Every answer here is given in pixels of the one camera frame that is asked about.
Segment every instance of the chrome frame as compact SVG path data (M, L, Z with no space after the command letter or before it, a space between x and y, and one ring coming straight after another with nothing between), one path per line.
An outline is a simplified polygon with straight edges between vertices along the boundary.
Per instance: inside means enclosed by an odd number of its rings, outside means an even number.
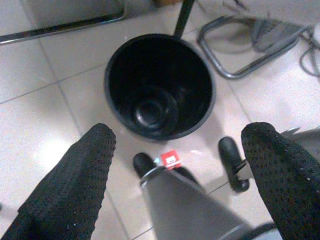
M49 27L38 28L38 29L29 30L29 31L2 35L0 36L0 46L42 38L42 37L55 35L55 34L75 31L79 29L99 26L103 24L113 23L123 19L125 16L125 12L126 12L126 7L125 7L125 4L123 4L121 10L114 14L60 24L56 26L49 26Z
M280 50L277 50L275 52L267 53L266 55L258 58L257 60L251 62L247 66L244 66L240 70L236 72L228 72L220 63L216 55L210 50L206 40L205 36L206 33L212 29L220 28L224 25L231 24L231 23L240 23L245 24L243 20L236 19L233 16L222 16L218 19L209 22L208 24L204 25L197 37L197 43L199 44L200 48L203 50L203 52L207 55L211 63L213 64L213 67L218 72L218 74L226 79L229 80L236 80L245 77L246 75L252 73L254 70L260 68L261 66L265 65L266 63L269 63L270 61L276 59L277 57L281 56L282 54L286 53L290 49L292 49L297 43L298 38L294 40L293 42L289 43L284 48L281 48Z

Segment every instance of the black trash can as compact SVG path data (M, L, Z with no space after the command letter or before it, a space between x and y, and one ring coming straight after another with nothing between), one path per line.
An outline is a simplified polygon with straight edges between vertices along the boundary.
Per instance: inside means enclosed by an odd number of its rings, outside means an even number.
M205 60L189 43L165 34L138 36L123 44L106 67L104 84L120 122L160 141L198 129L216 98Z

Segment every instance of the black caster wheel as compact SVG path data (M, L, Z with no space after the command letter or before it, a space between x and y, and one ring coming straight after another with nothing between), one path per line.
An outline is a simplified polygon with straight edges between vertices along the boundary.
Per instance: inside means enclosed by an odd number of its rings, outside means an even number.
M156 168L157 165L148 154L140 152L133 158L133 167L138 176L142 178L147 172Z

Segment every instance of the price tag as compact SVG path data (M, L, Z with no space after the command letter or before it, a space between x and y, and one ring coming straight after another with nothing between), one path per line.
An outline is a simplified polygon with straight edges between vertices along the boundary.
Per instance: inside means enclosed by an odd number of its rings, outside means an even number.
M167 169L181 167L181 161L178 157L176 150L172 150L172 151L169 151L169 152L162 154L161 159L162 159L163 165Z

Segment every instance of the black pole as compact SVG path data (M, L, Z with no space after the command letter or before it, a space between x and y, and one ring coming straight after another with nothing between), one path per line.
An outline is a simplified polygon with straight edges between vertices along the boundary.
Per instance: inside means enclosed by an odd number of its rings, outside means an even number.
M194 5L195 0L184 0L180 10L178 21L176 22L174 36L181 38L184 33L192 6Z

